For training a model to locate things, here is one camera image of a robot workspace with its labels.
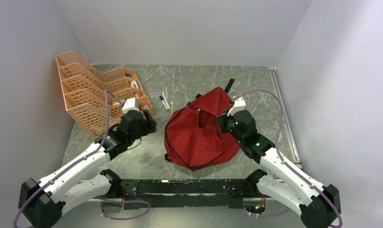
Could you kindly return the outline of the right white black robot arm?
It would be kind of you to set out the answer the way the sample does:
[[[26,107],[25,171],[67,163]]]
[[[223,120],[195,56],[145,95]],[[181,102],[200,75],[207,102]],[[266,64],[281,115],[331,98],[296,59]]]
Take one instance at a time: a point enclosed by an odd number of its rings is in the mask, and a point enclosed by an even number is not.
[[[277,150],[275,143],[258,133],[255,119],[247,110],[216,119],[221,132],[230,133],[244,154],[274,173],[258,169],[250,175],[246,191],[250,196],[269,196],[294,211],[307,228],[342,225],[339,190],[313,179]]]

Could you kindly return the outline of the red backpack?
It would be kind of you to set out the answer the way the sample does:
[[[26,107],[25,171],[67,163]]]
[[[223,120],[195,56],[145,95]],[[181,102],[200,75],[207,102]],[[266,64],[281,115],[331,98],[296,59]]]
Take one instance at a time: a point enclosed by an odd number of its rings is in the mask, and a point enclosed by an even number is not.
[[[231,160],[240,146],[217,122],[231,108],[228,95],[234,83],[197,94],[185,107],[173,113],[164,130],[165,160],[191,171]]]

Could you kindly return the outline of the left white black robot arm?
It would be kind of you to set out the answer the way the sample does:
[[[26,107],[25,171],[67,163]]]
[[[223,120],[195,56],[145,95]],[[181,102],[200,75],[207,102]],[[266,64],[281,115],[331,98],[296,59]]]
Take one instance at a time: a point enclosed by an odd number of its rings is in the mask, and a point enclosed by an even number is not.
[[[13,226],[16,228],[19,216],[24,215],[33,228],[51,228],[68,211],[92,198],[118,196],[121,178],[112,170],[102,171],[90,180],[84,180],[84,176],[155,131],[156,122],[148,110],[129,110],[119,124],[110,127],[65,166],[40,180],[24,181]]]

